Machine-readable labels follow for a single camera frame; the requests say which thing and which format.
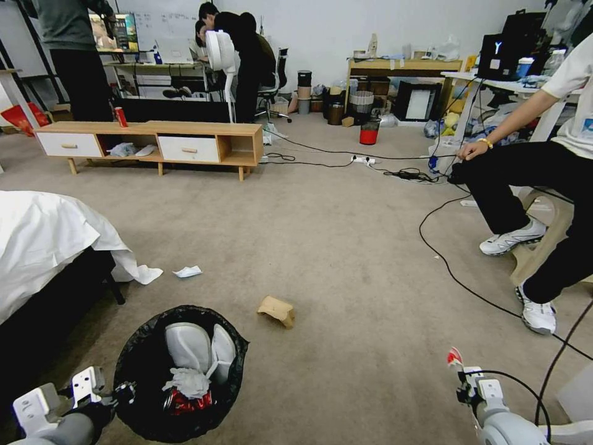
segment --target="white bedsheet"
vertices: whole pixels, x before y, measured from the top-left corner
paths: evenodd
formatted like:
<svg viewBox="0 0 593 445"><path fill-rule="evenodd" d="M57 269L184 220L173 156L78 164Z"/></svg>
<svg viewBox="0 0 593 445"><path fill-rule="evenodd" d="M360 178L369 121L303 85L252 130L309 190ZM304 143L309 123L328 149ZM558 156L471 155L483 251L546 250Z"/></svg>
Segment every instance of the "white bedsheet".
<svg viewBox="0 0 593 445"><path fill-rule="evenodd" d="M89 246L111 251L116 281L148 284L162 274L138 266L111 223L77 199L0 191L0 324Z"/></svg>

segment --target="wooden tv stand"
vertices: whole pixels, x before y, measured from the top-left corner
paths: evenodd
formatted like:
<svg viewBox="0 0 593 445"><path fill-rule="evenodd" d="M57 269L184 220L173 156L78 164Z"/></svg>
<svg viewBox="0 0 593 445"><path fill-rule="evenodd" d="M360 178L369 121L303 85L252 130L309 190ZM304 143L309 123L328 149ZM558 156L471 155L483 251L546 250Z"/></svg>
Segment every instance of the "wooden tv stand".
<svg viewBox="0 0 593 445"><path fill-rule="evenodd" d="M207 122L149 121L130 123L122 128L117 122L57 122L35 130L48 156L68 159L72 174L77 174L76 159L158 163L212 164L238 167L239 180L258 165L264 154L263 134L258 124L218 124ZM111 156L120 142L136 146L157 146L148 156Z"/></svg>

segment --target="white drawer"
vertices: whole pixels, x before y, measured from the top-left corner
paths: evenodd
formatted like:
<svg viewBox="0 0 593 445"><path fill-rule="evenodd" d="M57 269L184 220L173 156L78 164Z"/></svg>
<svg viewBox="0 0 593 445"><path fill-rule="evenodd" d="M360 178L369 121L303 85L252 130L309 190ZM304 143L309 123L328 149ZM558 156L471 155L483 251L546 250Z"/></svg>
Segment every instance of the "white drawer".
<svg viewBox="0 0 593 445"><path fill-rule="evenodd" d="M48 156L103 156L93 134L37 133L37 137Z"/></svg>
<svg viewBox="0 0 593 445"><path fill-rule="evenodd" d="M214 138L159 136L159 144L165 161L220 162Z"/></svg>

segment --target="white fan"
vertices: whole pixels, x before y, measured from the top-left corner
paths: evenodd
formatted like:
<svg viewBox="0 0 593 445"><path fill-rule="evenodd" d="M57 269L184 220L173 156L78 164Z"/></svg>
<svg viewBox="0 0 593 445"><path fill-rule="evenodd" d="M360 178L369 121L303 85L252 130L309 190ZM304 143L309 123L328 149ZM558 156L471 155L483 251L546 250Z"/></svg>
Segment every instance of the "white fan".
<svg viewBox="0 0 593 445"><path fill-rule="evenodd" d="M227 81L224 85L224 99L229 105L229 120L235 122L230 94L230 85L237 73L235 45L233 45L230 36L226 32L206 31L206 49L208 50L208 60L212 70L223 70L227 75Z"/></svg>

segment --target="bed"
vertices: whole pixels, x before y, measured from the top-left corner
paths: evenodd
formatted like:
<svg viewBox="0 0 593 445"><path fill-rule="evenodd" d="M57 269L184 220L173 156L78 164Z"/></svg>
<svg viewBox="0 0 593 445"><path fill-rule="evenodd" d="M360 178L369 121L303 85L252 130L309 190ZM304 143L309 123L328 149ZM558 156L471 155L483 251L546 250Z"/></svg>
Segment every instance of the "bed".
<svg viewBox="0 0 593 445"><path fill-rule="evenodd" d="M44 364L107 284L149 284L160 269L138 266L102 215L82 202L41 192L0 192L0 408L37 385Z"/></svg>

